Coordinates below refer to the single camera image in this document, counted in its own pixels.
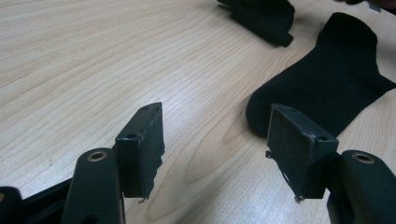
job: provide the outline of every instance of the wooden table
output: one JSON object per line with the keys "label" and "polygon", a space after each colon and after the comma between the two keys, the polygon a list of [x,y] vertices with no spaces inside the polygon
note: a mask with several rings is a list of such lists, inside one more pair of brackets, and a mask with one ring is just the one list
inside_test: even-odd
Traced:
{"label": "wooden table", "polygon": [[[380,73],[396,82],[396,17],[366,3],[292,0],[287,48],[230,20],[214,0],[1,1],[0,185],[28,197],[70,178],[84,151],[111,147],[135,111],[163,102],[166,153],[129,223],[329,223],[323,200],[298,204],[266,140],[247,126],[251,93],[314,46],[336,11],[378,36]],[[396,172],[396,90],[338,136]]]}

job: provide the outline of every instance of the sock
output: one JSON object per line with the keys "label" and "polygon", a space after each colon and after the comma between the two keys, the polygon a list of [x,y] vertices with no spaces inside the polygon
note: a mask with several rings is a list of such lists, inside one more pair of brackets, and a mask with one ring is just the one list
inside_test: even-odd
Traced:
{"label": "sock", "polygon": [[288,0],[218,0],[233,11],[233,18],[268,42],[286,47],[293,36],[294,7]]}
{"label": "sock", "polygon": [[376,35],[362,21],[334,13],[305,57],[253,92],[247,122],[266,136],[271,105],[300,110],[337,136],[369,104],[396,84],[382,77],[375,61]]}

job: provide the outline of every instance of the wood grain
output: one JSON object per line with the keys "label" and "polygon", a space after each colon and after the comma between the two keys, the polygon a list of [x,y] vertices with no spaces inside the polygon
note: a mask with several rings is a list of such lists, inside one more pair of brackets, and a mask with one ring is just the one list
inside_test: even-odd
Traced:
{"label": "wood grain", "polygon": [[[330,223],[326,202],[297,204],[248,98],[298,62],[336,11],[378,36],[380,73],[396,82],[396,17],[365,3],[292,0],[294,40],[277,48],[214,0],[1,1],[0,185],[33,195],[73,174],[78,156],[111,147],[141,106],[163,102],[166,153],[130,223]],[[339,151],[374,153],[396,172],[396,91],[363,110]]]}

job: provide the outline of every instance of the table surface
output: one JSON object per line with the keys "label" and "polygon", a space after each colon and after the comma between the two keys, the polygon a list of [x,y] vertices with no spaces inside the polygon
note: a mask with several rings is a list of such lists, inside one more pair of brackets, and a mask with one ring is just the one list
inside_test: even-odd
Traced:
{"label": "table surface", "polygon": [[[248,128],[251,93],[302,59],[336,11],[378,36],[396,82],[396,17],[366,3],[292,0],[287,48],[259,39],[214,0],[1,1],[0,185],[23,198],[70,178],[80,154],[112,147],[135,111],[163,102],[166,152],[129,223],[330,223],[322,200],[294,201],[266,140]],[[338,136],[396,172],[396,90]]]}

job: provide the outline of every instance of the light wood grain surface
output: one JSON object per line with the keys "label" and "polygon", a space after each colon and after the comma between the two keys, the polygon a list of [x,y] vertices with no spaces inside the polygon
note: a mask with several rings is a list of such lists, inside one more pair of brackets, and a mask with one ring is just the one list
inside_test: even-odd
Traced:
{"label": "light wood grain surface", "polygon": [[[396,17],[365,3],[292,0],[287,48],[241,27],[215,0],[0,1],[0,186],[28,197],[70,178],[78,156],[112,147],[135,111],[163,102],[166,152],[129,223],[330,223],[323,200],[297,204],[248,98],[298,62],[336,11],[378,36],[380,73],[396,82]],[[338,136],[396,172],[396,90]]]}

